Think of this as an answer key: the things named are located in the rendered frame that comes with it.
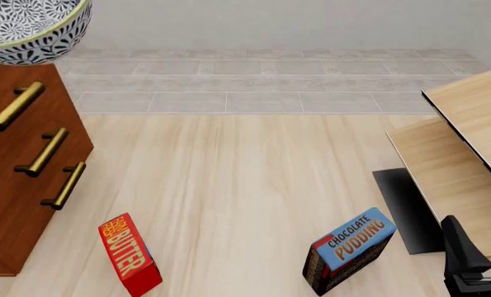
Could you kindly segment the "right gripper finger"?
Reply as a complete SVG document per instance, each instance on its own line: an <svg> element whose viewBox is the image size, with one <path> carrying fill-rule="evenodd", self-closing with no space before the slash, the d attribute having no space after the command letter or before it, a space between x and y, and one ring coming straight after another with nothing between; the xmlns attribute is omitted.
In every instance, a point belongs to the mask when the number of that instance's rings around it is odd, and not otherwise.
<svg viewBox="0 0 491 297"><path fill-rule="evenodd" d="M441 221L446 264L444 274L481 274L491 269L491 261L471 242L454 215Z"/></svg>

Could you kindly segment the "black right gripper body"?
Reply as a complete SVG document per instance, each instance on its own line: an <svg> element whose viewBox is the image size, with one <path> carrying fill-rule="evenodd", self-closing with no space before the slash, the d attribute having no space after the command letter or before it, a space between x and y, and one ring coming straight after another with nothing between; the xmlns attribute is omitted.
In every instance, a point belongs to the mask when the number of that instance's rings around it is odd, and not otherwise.
<svg viewBox="0 0 491 297"><path fill-rule="evenodd" d="M450 297L491 297L491 277L482 274L444 274Z"/></svg>

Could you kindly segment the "brown wooden drawer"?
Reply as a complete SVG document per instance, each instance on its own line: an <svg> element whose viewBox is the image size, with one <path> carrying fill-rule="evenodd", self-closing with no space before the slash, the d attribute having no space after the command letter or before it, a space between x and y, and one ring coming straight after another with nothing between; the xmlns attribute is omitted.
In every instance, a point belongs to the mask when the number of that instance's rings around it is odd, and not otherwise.
<svg viewBox="0 0 491 297"><path fill-rule="evenodd" d="M71 106L69 106L70 110L68 111L68 113L65 113L64 114L64 122L68 121L68 122L75 122L77 120L81 121L80 118L79 118L79 115L78 113L76 112L76 109L72 103Z"/></svg>
<svg viewBox="0 0 491 297"><path fill-rule="evenodd" d="M52 64L40 66L0 66L0 111L17 95L16 88L43 83L44 92L0 132L0 169L5 165L28 165L45 145L40 135L53 133L64 123L72 105L68 92Z"/></svg>
<svg viewBox="0 0 491 297"><path fill-rule="evenodd" d="M56 197L68 178L63 167L87 159L93 149L83 123L64 122L68 136L38 177L0 169L0 276L15 276L51 220L54 210L40 204Z"/></svg>

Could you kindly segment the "brown wooden cabinet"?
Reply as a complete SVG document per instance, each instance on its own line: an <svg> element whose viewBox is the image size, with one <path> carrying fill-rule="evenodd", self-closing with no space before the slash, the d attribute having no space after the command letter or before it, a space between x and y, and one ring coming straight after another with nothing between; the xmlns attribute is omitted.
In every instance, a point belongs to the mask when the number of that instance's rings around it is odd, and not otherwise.
<svg viewBox="0 0 491 297"><path fill-rule="evenodd" d="M53 64L0 65L0 276L15 276L93 149Z"/></svg>

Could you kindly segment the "blue white patterned bowl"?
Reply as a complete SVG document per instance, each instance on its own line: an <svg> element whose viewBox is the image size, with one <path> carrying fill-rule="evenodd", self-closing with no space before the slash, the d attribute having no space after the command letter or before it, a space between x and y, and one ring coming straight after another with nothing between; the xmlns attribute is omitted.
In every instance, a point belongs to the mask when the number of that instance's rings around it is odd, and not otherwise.
<svg viewBox="0 0 491 297"><path fill-rule="evenodd" d="M0 64L51 64L87 33L93 0L0 0Z"/></svg>

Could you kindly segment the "pale wood and black shelf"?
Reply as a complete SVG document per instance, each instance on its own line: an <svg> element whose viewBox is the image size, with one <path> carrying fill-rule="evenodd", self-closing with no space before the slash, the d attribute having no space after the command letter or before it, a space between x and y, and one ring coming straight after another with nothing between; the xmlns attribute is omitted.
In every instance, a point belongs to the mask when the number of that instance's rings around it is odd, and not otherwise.
<svg viewBox="0 0 491 297"><path fill-rule="evenodd" d="M374 178L410 253L441 252L452 215L491 257L491 71L422 95L437 116L387 130L403 167Z"/></svg>

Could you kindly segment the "blue chocolate pudding box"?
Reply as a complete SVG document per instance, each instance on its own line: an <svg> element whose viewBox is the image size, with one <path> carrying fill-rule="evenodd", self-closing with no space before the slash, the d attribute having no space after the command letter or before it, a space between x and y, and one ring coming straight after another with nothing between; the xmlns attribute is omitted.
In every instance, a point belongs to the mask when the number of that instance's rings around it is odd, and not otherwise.
<svg viewBox="0 0 491 297"><path fill-rule="evenodd" d="M375 207L313 242L303 277L317 296L377 259L392 239L396 226Z"/></svg>

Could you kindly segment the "red butter box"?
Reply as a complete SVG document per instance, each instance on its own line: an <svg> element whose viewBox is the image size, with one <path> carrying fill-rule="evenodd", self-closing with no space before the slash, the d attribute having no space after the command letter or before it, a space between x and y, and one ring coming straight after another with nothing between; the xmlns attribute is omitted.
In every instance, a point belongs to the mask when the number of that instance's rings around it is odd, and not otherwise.
<svg viewBox="0 0 491 297"><path fill-rule="evenodd" d="M141 297L163 282L157 264L128 213L101 224L98 232L118 278L131 297Z"/></svg>

